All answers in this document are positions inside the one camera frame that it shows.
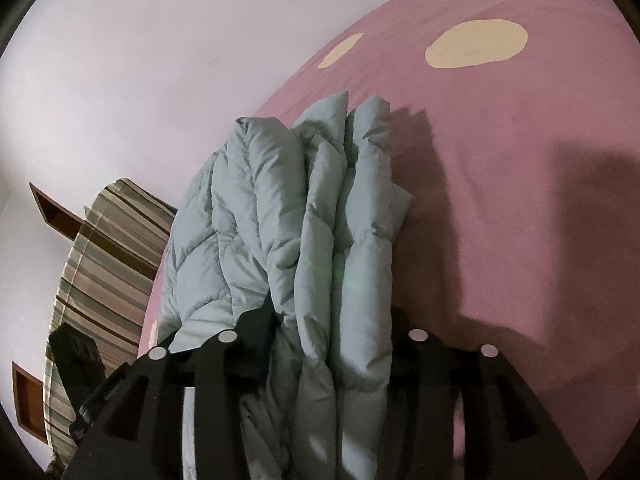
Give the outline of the light blue puffer jacket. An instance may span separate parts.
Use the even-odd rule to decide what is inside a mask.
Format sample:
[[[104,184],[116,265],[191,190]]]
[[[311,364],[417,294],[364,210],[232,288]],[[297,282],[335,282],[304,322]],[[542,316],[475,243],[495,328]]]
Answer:
[[[392,368],[393,244],[411,196],[390,107],[346,93],[292,126],[239,119],[172,222],[157,333],[198,348],[271,301],[268,379],[240,402],[255,479],[372,479]]]

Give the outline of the striped green curtain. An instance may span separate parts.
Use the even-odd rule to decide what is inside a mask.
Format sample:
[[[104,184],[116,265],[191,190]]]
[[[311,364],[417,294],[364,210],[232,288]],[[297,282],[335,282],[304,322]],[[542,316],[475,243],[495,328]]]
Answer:
[[[122,178],[96,196],[70,248],[49,330],[66,323],[91,337],[107,373],[137,359],[175,214],[175,208]]]

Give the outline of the pink bedspread with cream dots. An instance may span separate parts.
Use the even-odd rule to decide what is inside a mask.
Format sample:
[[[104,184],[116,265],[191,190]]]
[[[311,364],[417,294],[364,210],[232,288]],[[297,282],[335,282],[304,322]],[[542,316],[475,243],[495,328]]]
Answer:
[[[392,310],[499,350],[586,473],[638,454],[639,44],[612,0],[392,0],[254,117],[390,107]]]

